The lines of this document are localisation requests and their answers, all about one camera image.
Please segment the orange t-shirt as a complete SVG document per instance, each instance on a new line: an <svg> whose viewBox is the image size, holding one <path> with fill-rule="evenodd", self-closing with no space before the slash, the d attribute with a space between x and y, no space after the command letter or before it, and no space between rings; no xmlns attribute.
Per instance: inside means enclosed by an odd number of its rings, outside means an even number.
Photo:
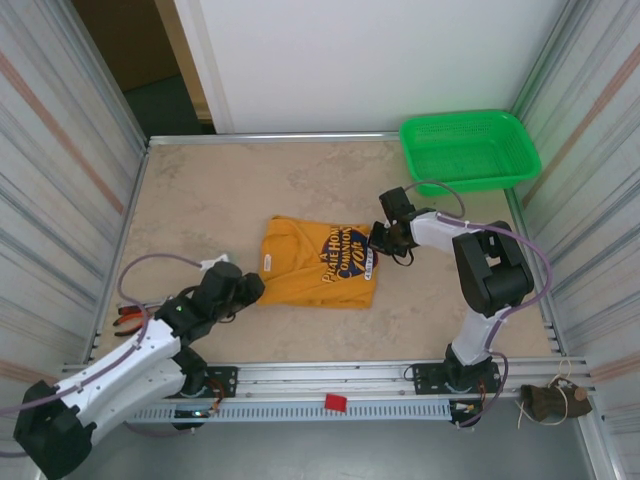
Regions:
<svg viewBox="0 0 640 480"><path fill-rule="evenodd" d="M261 305L368 309L378 256L371 228L274 216L261 244Z"/></svg>

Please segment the green plastic basket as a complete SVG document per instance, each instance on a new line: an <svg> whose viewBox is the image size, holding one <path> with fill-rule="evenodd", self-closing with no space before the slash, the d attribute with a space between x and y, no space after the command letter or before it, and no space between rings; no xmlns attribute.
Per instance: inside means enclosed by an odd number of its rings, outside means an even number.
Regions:
<svg viewBox="0 0 640 480"><path fill-rule="evenodd" d="M414 181L436 180L459 193L510 189L541 172L533 141L508 112L416 117L398 135Z"/></svg>

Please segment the brown cloth pouch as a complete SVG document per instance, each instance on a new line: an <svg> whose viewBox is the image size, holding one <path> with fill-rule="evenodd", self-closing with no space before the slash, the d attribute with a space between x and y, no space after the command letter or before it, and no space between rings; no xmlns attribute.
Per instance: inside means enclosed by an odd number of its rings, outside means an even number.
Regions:
<svg viewBox="0 0 640 480"><path fill-rule="evenodd" d="M584 387L558 377L546 386L522 385L519 408L524 417L542 425L556 426L592 412Z"/></svg>

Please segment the brown wooden door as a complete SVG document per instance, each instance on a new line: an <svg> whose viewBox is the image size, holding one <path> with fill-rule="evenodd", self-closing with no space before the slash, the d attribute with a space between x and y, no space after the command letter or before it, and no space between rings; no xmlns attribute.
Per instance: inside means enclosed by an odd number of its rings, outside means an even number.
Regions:
<svg viewBox="0 0 640 480"><path fill-rule="evenodd" d="M179 74L155 0L71 0L124 92Z"/></svg>

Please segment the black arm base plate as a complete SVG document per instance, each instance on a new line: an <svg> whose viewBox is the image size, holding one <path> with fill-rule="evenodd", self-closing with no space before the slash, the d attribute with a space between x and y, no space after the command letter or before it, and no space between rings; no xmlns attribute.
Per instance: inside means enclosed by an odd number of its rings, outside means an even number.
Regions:
<svg viewBox="0 0 640 480"><path fill-rule="evenodd" d="M228 399L236 396L239 368L236 366L208 366L199 398Z"/></svg>
<svg viewBox="0 0 640 480"><path fill-rule="evenodd" d="M419 363L410 368L417 395L495 393L502 377L498 365L484 362L461 366L451 361Z"/></svg>

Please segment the orange handled pliers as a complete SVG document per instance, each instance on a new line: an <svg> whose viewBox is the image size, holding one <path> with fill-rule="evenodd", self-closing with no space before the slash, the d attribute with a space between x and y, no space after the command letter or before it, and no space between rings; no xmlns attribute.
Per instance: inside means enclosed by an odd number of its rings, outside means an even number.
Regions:
<svg viewBox="0 0 640 480"><path fill-rule="evenodd" d="M165 303L165 299L148 301L142 306L123 304L117 309L118 317L112 326L116 328L117 338L131 337L138 333L147 319L154 317L155 312Z"/></svg>

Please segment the aluminium mounting rail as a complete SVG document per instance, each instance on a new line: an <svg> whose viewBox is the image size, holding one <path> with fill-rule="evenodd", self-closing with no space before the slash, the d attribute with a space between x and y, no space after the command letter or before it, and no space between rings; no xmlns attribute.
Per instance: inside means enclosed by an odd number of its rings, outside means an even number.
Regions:
<svg viewBox="0 0 640 480"><path fill-rule="evenodd" d="M222 364L239 368L237 401L306 401L322 400L327 394L348 399L388 400L414 397L412 363L380 362L310 362L310 363L244 363ZM60 382L66 390L76 387L93 401L109 400L118 394L140 393L146 403L164 398L180 401L197 400L202 386L190 393L182 393L183 375L171 360L153 367L127 369L119 366L103 376L90 380L97 368L92 366ZM434 398L477 397L479 394L435 394Z"/></svg>

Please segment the aluminium table edge rail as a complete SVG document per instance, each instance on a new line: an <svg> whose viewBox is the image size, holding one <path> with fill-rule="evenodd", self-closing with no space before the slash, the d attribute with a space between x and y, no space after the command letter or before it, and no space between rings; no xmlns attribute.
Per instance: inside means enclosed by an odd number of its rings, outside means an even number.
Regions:
<svg viewBox="0 0 640 480"><path fill-rule="evenodd" d="M397 132L259 133L152 136L149 140L149 146L398 141L399 134Z"/></svg>

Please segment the beige door frame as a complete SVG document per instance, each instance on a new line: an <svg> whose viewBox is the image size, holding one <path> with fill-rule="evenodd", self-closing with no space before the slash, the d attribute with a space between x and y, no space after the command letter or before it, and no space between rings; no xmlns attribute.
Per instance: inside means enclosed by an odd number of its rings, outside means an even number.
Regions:
<svg viewBox="0 0 640 480"><path fill-rule="evenodd" d="M196 117L201 124L213 127L213 116L205 98L193 56L177 12L175 0L154 0L154 3L194 107Z"/></svg>

